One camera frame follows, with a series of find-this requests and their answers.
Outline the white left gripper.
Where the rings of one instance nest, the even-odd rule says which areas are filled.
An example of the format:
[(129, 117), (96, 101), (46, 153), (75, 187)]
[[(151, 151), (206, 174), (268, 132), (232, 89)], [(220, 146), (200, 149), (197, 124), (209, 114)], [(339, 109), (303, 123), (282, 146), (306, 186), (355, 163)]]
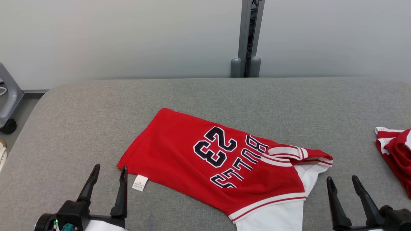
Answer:
[[(88, 177), (77, 202), (91, 203), (91, 195), (94, 185), (97, 183), (100, 164), (96, 164)], [(115, 205), (111, 209), (110, 215), (91, 215), (91, 220), (84, 231), (129, 231), (125, 226), (125, 218), (127, 218), (127, 183), (128, 173), (127, 167), (123, 166), (120, 178), (119, 189), (116, 197)]]

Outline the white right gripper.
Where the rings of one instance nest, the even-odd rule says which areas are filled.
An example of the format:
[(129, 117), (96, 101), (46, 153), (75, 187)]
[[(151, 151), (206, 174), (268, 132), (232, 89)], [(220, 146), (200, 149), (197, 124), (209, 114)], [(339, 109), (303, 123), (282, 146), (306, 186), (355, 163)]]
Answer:
[(381, 231), (384, 218), (368, 191), (362, 185), (360, 179), (353, 175), (351, 177), (356, 194), (360, 197), (366, 216), (366, 226), (352, 226), (351, 220), (346, 216), (338, 199), (338, 190), (332, 177), (327, 177), (327, 191), (330, 205), (331, 218), (334, 231)]

